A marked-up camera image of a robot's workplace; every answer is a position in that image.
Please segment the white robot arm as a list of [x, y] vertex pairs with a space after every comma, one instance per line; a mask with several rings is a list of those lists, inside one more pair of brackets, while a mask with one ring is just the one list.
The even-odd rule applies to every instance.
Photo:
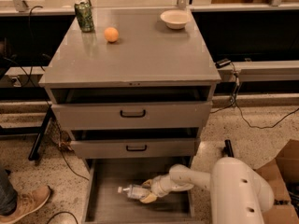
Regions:
[[156, 176], [147, 184], [149, 191], [142, 203], [152, 203], [172, 191], [208, 190], [213, 224], [264, 224], [263, 212], [274, 205], [270, 185], [243, 161], [231, 157], [216, 161], [211, 173], [175, 164], [167, 175]]

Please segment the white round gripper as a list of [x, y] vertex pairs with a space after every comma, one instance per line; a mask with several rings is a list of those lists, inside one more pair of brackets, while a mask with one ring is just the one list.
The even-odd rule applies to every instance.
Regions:
[[152, 180], [148, 179], [142, 183], [143, 187], [150, 188], [151, 193], [140, 199], [142, 203], [153, 203], [157, 200], [157, 197], [162, 198], [168, 195], [172, 191], [173, 181], [170, 175], [158, 175]]

